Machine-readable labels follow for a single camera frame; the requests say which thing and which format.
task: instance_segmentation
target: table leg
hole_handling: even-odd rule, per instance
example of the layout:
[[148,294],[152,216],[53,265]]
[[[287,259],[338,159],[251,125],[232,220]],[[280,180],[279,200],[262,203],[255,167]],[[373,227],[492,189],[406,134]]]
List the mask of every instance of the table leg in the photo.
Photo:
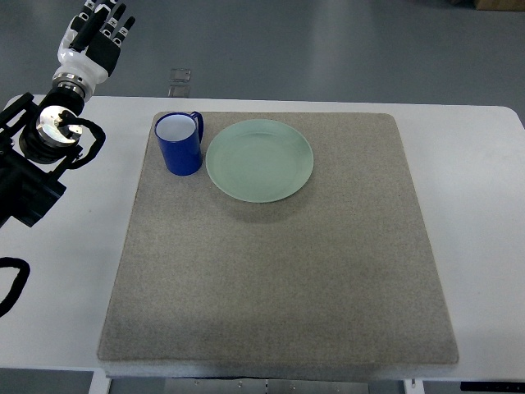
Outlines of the table leg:
[[423,380],[409,379],[404,381],[404,392],[406,394],[425,394]]
[[112,380],[106,378],[106,373],[103,369],[95,369],[91,379],[91,386],[89,387],[89,394],[108,394],[111,384]]

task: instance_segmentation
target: black cable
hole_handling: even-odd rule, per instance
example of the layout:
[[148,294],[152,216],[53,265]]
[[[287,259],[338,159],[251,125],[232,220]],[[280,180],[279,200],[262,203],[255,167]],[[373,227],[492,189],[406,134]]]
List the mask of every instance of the black cable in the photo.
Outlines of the black cable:
[[9,312],[11,308],[18,301],[18,298],[24,290],[25,283],[27,278],[30,276],[30,265],[22,259],[15,259],[12,257],[2,257],[0,258],[0,268],[18,268],[18,275],[16,275],[15,280],[11,286],[11,290],[6,295],[4,301],[0,302],[0,318]]

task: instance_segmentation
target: white table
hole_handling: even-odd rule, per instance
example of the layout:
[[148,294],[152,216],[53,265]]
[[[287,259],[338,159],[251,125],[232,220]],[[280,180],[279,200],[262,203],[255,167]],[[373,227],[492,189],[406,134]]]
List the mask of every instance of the white table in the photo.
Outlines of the white table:
[[[0,255],[31,265],[21,298],[0,318],[0,367],[96,370],[94,386],[106,384],[98,338],[147,134],[161,111],[394,116],[459,348],[457,369],[441,379],[525,379],[525,130],[515,112],[187,98],[94,97],[86,104],[82,117],[107,133],[99,156],[61,178],[66,193],[33,228],[10,219],[0,229]],[[15,273],[2,271],[2,296]]]

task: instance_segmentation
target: blue mug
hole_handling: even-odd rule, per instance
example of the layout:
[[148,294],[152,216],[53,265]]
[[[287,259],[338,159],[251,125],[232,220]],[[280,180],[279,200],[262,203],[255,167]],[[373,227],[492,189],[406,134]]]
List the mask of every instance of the blue mug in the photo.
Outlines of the blue mug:
[[155,135],[170,172],[187,176],[200,168],[203,133],[203,116],[198,112],[170,112],[155,123]]

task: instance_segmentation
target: gray felt mat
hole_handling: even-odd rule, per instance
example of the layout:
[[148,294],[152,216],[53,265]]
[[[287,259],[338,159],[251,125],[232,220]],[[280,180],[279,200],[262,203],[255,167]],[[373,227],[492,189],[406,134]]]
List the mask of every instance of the gray felt mat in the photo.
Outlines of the gray felt mat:
[[110,376],[368,381],[436,376],[458,351],[393,117],[283,121],[313,174],[287,199],[232,199],[203,165],[172,175],[150,135],[98,357]]

